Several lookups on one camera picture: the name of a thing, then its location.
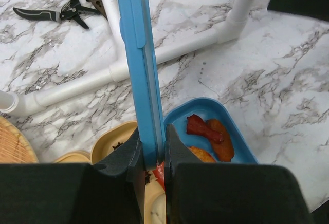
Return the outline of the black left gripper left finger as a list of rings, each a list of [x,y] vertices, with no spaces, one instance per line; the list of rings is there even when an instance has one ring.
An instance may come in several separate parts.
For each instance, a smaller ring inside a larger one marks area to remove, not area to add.
[[[1,165],[1,223],[143,223],[139,134],[91,165]]]

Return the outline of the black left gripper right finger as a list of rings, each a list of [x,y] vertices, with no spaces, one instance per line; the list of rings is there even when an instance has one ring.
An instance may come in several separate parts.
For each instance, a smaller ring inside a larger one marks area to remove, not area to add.
[[[291,171],[262,164],[204,163],[166,128],[167,223],[313,223]]]

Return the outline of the orange chicken wing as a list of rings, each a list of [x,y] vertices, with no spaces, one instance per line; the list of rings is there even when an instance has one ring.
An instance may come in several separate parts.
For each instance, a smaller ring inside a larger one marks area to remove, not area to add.
[[[216,163],[214,158],[207,153],[205,150],[196,147],[196,146],[190,146],[188,149],[202,162],[204,163]]]

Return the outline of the red sausage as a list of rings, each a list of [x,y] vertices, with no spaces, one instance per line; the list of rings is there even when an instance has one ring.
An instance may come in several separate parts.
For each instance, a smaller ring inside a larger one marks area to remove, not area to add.
[[[160,184],[160,186],[165,190],[165,163],[161,163],[156,167],[156,169],[152,170],[156,181]]]

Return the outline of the white steamed bun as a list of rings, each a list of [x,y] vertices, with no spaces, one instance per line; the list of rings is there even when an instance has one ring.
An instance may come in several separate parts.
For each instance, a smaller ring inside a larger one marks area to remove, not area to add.
[[[166,224],[166,198],[165,194],[158,196],[151,207],[151,223]]]

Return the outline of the brown fried patty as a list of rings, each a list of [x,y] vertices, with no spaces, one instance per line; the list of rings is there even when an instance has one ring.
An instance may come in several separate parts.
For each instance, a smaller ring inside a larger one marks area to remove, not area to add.
[[[231,141],[230,134],[224,127],[224,125],[216,119],[207,120],[206,124],[214,131],[222,133],[224,136],[223,142],[217,144],[214,141],[210,140],[212,149],[216,154],[217,158],[221,162],[231,162],[232,158],[235,155],[234,147]]]

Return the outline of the beige lunch box lid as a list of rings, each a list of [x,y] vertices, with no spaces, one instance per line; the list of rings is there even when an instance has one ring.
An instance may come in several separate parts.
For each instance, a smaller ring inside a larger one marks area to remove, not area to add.
[[[90,154],[85,151],[75,151],[67,153],[57,160],[55,163],[91,163]]]

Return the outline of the beige lunch box base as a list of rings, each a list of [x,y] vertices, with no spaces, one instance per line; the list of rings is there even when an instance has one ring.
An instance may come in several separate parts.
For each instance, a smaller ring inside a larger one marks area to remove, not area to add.
[[[94,144],[90,155],[90,161],[95,164],[113,152],[112,146],[118,142],[124,143],[132,135],[137,128],[136,121],[125,122],[115,128],[104,133]],[[144,201],[144,222],[151,223],[151,207],[155,199],[164,194],[163,188],[156,181],[152,172],[150,183],[145,185],[145,201]]]

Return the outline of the blue lunch box base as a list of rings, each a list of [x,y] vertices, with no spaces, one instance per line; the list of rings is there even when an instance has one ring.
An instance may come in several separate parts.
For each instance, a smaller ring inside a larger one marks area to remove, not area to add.
[[[211,98],[192,99],[172,109],[164,118],[164,124],[172,124],[175,127],[178,136],[184,145],[188,147],[199,147],[209,153],[215,161],[219,162],[219,159],[213,151],[208,139],[202,136],[188,135],[186,133],[188,123],[187,118],[191,115],[198,115],[204,121],[209,119],[217,119],[224,125],[231,137],[234,147],[235,155],[231,159],[232,163],[258,163],[257,159],[243,138],[240,130],[232,119],[230,113],[227,111],[224,105]]]

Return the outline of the woven bamboo basket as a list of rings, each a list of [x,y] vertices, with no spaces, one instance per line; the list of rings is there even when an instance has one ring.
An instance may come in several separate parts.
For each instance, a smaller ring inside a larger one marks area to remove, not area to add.
[[[1,164],[38,162],[39,160],[25,136],[7,119],[1,117]]]

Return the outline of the blue lunch box lid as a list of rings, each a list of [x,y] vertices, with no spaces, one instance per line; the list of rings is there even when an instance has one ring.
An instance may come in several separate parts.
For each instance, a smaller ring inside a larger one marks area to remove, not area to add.
[[[165,128],[149,0],[118,0],[139,138],[147,170],[164,160]]]

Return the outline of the black sea cucumber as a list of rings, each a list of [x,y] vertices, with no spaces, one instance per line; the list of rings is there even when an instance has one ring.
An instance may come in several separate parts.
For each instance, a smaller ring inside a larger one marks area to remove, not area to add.
[[[122,142],[118,142],[115,146],[112,146],[112,148],[115,151],[121,145],[122,145]],[[145,184],[150,183],[150,177],[151,177],[151,174],[149,173],[149,171],[146,171],[146,173],[145,173]]]

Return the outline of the red chili pepper piece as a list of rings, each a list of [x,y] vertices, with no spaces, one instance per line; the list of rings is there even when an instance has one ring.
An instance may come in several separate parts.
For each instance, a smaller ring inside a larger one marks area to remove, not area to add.
[[[224,135],[222,133],[212,130],[201,117],[195,114],[187,117],[186,133],[205,137],[217,144],[224,141]]]

